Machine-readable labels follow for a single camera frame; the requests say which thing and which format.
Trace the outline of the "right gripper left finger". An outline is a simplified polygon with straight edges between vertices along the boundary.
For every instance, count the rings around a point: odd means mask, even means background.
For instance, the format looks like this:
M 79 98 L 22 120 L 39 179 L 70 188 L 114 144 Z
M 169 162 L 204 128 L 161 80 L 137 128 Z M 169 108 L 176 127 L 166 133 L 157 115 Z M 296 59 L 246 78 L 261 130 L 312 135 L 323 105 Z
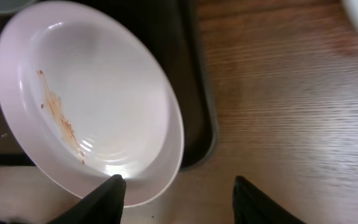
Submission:
M 126 181 L 113 175 L 49 224 L 120 224 Z

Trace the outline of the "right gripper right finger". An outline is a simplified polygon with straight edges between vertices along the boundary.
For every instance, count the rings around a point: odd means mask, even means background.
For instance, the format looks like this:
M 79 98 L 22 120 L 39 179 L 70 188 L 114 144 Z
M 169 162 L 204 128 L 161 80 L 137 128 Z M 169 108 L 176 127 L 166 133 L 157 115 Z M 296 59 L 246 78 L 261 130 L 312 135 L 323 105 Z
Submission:
M 243 176 L 236 176 L 232 191 L 235 224 L 305 224 Z

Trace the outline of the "pale blue plate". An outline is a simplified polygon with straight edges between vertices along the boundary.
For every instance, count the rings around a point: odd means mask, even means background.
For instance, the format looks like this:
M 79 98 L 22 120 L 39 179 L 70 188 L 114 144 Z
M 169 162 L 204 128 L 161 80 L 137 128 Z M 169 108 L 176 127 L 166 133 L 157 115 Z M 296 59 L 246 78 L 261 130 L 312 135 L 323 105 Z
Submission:
M 14 14 L 38 0 L 0 0 L 0 14 Z

